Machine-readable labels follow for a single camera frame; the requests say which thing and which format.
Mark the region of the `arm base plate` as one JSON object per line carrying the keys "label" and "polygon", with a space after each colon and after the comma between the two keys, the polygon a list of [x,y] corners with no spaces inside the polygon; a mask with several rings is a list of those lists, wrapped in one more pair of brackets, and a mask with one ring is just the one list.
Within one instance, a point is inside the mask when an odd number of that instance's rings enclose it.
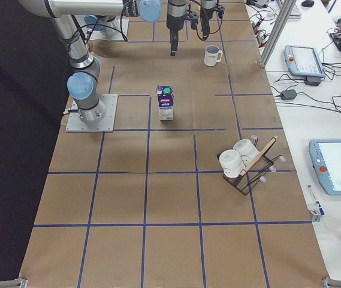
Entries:
{"label": "arm base plate", "polygon": [[90,36],[90,40],[104,41],[125,41],[128,36],[129,20],[125,18],[99,17],[96,19],[97,24],[95,30]]}
{"label": "arm base plate", "polygon": [[73,101],[68,114],[66,132],[69,133],[112,133],[117,111],[117,94],[98,94],[98,105],[91,110],[81,110]]}

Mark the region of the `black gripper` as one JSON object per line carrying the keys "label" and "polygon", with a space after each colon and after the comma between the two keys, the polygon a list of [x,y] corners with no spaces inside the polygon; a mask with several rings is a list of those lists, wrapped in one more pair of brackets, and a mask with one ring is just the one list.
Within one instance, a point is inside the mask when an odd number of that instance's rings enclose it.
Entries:
{"label": "black gripper", "polygon": [[167,15],[166,25],[170,30],[170,55],[175,56],[178,51],[179,31],[183,29],[186,20],[186,15],[175,17],[170,14]]}
{"label": "black gripper", "polygon": [[203,0],[192,1],[199,6],[199,15],[193,11],[189,11],[189,21],[193,30],[197,29],[198,22],[201,23],[202,30],[209,30],[209,21],[213,17],[213,13],[217,12],[222,20],[225,13],[225,8],[219,1]]}

